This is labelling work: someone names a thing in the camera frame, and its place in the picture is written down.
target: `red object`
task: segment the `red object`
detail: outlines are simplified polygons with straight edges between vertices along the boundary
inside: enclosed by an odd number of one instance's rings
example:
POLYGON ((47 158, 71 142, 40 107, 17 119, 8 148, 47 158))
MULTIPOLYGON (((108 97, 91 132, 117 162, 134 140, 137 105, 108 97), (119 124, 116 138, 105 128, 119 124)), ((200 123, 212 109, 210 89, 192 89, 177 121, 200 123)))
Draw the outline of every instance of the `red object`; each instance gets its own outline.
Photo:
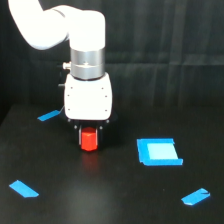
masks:
POLYGON ((97 135, 94 128, 83 128, 81 135, 81 148, 85 151, 97 149, 97 135))

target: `blue tape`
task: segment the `blue tape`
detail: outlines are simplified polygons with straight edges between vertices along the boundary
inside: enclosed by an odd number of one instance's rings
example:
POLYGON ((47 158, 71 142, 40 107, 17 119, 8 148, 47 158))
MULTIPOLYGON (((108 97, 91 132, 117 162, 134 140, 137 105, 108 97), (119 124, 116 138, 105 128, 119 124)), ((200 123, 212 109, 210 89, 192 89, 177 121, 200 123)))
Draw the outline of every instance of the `blue tape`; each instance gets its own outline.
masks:
POLYGON ((173 139, 137 139, 139 161, 146 166, 181 166, 183 159, 178 159, 173 144, 173 139))
POLYGON ((48 114, 45 114, 45 115, 43 115, 41 117, 38 117, 37 119, 39 119, 40 121, 46 121, 46 120, 48 120, 48 119, 50 119, 52 117, 57 116, 58 114, 60 114, 60 111, 55 110, 55 111, 52 111, 52 112, 50 112, 48 114))
POLYGON ((198 202, 204 200, 205 198, 208 198, 209 196, 210 193, 204 188, 201 188, 195 191, 194 193, 189 194, 188 196, 182 198, 181 200, 185 205, 195 205, 198 202))
POLYGON ((9 185, 14 191, 22 195, 24 198, 37 197, 39 194, 26 186, 21 181, 17 180, 11 185, 9 185))

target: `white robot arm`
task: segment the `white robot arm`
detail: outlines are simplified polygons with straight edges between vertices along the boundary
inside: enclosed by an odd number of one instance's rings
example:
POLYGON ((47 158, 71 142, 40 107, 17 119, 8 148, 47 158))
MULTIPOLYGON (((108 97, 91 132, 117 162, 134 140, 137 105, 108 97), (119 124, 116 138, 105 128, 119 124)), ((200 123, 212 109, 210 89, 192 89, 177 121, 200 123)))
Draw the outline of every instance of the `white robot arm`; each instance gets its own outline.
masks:
POLYGON ((105 73, 103 14, 66 5, 43 11, 38 0, 8 3, 19 31, 33 48, 46 50, 70 40, 71 62, 65 66, 70 74, 64 92, 69 120, 106 121, 112 110, 112 90, 105 73))

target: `blue tape strip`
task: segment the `blue tape strip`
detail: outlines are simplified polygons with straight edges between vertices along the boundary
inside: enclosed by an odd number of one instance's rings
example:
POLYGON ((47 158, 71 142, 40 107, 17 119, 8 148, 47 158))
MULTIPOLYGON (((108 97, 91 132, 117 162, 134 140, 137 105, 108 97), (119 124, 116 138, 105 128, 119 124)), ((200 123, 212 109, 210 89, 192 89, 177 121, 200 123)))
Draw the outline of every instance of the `blue tape strip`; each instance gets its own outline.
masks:
POLYGON ((22 195, 24 198, 37 197, 39 195, 37 192, 29 188, 19 180, 9 185, 9 187, 11 187, 14 191, 22 195))
POLYGON ((55 110, 55 111, 52 111, 52 112, 50 112, 48 114, 45 114, 45 115, 43 115, 41 117, 38 117, 37 119, 39 119, 40 121, 46 121, 46 120, 48 120, 48 119, 50 119, 52 117, 57 116, 58 114, 60 114, 60 111, 55 110))
POLYGON ((210 193, 204 188, 201 188, 195 191, 194 193, 189 194, 188 196, 182 198, 181 200, 185 205, 195 205, 198 202, 204 200, 205 198, 208 198, 209 196, 210 193))
POLYGON ((146 166, 181 166, 183 159, 150 159, 148 144, 174 144, 173 139, 137 139, 139 161, 146 166))

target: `light blue square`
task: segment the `light blue square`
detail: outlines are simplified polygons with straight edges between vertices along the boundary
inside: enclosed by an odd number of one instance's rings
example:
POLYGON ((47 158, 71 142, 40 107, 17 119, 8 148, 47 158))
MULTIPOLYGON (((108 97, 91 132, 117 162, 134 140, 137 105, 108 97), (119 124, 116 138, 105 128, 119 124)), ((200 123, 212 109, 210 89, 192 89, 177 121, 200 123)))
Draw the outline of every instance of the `light blue square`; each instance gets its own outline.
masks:
POLYGON ((173 144, 170 143, 149 143, 147 144, 150 159, 178 159, 173 144))

